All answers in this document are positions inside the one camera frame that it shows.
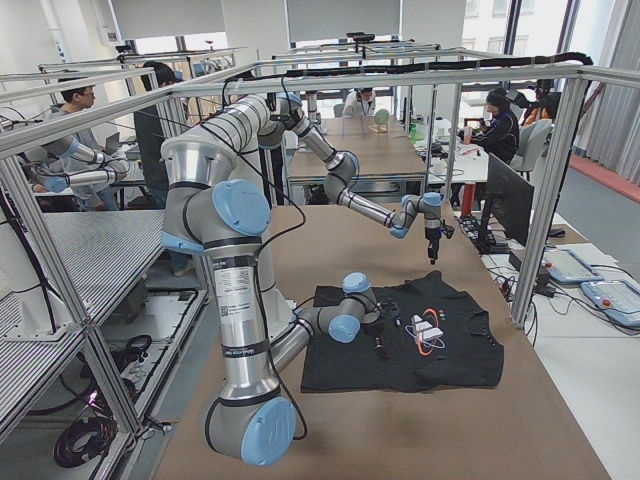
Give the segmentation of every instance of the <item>computer monitor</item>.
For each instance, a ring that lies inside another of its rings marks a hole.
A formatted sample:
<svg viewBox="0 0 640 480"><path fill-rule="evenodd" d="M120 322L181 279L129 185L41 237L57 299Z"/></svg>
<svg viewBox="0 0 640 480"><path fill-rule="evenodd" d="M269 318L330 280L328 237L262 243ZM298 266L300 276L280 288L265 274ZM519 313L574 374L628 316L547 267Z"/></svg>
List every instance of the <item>computer monitor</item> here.
<svg viewBox="0 0 640 480"><path fill-rule="evenodd" d="M107 155L113 155L120 148L120 132L116 132L113 135L109 135L105 140L104 153Z"/></svg>
<svg viewBox="0 0 640 480"><path fill-rule="evenodd" d="M490 153L485 203L478 231L479 248L486 249L483 253L493 253L489 241L491 215L504 227L507 238L526 245L532 204L533 185Z"/></svg>

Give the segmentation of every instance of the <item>laptop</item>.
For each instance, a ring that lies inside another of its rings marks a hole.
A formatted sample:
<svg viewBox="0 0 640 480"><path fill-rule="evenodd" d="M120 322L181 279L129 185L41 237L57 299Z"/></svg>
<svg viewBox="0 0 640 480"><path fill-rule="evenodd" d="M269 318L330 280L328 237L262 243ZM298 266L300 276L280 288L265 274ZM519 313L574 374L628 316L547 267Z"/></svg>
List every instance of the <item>laptop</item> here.
<svg viewBox="0 0 640 480"><path fill-rule="evenodd" d="M120 148L120 132L109 135L104 143L104 153L111 156Z"/></svg>

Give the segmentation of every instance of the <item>label sticker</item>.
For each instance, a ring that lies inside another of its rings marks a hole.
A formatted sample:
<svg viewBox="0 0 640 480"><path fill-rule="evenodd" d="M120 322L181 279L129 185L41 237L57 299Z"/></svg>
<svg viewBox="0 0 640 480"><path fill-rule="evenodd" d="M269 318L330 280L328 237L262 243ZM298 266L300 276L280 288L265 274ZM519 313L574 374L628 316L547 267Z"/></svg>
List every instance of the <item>label sticker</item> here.
<svg viewBox="0 0 640 480"><path fill-rule="evenodd" d="M223 325L256 319L252 270L240 267L215 271L216 297Z"/></svg>

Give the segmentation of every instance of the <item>office chair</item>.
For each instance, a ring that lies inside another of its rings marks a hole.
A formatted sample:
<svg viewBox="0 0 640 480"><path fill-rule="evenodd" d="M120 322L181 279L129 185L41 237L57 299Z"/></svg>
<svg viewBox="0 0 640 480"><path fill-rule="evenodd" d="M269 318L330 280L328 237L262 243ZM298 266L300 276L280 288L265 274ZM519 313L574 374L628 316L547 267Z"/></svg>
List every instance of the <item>office chair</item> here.
<svg viewBox="0 0 640 480"><path fill-rule="evenodd" d="M333 106L333 114L336 118L342 117L342 111L344 110L344 103L336 103Z"/></svg>
<svg viewBox="0 0 640 480"><path fill-rule="evenodd" d="M527 181L531 181L531 172L544 150L551 128L552 121L542 119L520 130L520 145L509 165L521 176L526 176Z"/></svg>

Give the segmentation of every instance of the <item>person in black jacket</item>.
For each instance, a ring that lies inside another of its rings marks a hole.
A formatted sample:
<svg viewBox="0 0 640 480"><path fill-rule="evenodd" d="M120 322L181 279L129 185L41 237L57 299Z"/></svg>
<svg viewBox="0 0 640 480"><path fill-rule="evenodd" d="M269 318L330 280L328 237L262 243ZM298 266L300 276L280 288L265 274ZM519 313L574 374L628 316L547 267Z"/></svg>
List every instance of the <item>person in black jacket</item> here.
<svg viewBox="0 0 640 480"><path fill-rule="evenodd" d="M509 164L518 150L520 127L511 111L506 90L496 88L487 95L486 109L493 116L489 125L481 125L482 134L471 138L471 143L480 145L487 153L493 153Z"/></svg>
<svg viewBox="0 0 640 480"><path fill-rule="evenodd" d="M155 70L159 87L166 87L176 83L175 72L167 64L162 62L146 62L143 67L152 67ZM148 75L142 77L142 83L147 91L151 90L151 82ZM160 124L158 109L155 105L134 112L133 123L136 128L136 139L140 148L142 160L142 173L149 193L153 197L158 208L165 208L167 194L169 193L169 177L160 147L164 142L164 132ZM178 252L169 252L173 274L182 277L193 268L189 256Z"/></svg>

